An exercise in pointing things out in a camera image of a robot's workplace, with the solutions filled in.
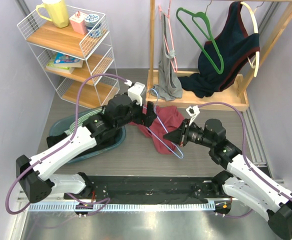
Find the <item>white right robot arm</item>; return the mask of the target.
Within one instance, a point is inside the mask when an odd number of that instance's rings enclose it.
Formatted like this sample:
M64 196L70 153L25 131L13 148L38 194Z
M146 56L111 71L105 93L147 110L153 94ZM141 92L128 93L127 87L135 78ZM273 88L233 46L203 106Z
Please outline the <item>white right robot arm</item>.
M266 220L281 239L292 239L292 191L280 185L255 166L244 152L226 137L218 119L209 119L203 128L184 119L165 134L164 139L180 146L191 142L209 148L209 156L223 171L213 178L212 193L219 198L233 197Z

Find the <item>light blue hanger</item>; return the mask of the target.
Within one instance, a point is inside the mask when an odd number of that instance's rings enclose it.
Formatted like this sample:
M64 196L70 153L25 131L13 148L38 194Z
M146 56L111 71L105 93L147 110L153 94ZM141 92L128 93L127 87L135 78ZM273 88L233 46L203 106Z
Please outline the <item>light blue hanger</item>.
M168 130L167 128L165 127L165 125L163 124L163 122L161 121L161 119L159 118L158 114L157 114L157 111L156 111L156 108L157 108L157 105L158 105L158 101L159 101L159 94L158 94L158 91L156 89L154 89L153 87L151 87L149 90L148 90L149 93L151 92L154 92L155 93L155 96L156 96L156 101L155 101L155 104L154 104L154 112L156 113L157 117L156 119L158 120L158 122L160 123L161 127L164 129L165 133L167 134L168 133ZM173 146L175 146L176 150L179 152L179 154L177 154L174 150L172 150L162 139L160 139L155 133L153 133L152 130L150 130L150 128L148 128L148 130L150 131L150 133L156 137L157 140L160 141L161 144L163 144L167 150L169 150L172 154L174 154L178 159L182 160L184 158L184 153L182 152L182 150L175 144L173 143Z

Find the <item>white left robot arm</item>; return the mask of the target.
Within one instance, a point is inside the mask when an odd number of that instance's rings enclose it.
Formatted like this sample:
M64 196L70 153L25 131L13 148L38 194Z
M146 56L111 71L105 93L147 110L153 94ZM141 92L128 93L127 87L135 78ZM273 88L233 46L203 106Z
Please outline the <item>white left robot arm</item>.
M88 199L94 185L86 174L57 174L56 170L81 153L103 144L121 127L129 123L150 127L156 117L152 102L147 103L144 112L137 100L117 94L99 113L77 125L73 134L31 158L20 156L16 160L16 176L29 202L38 203L51 194L60 193Z

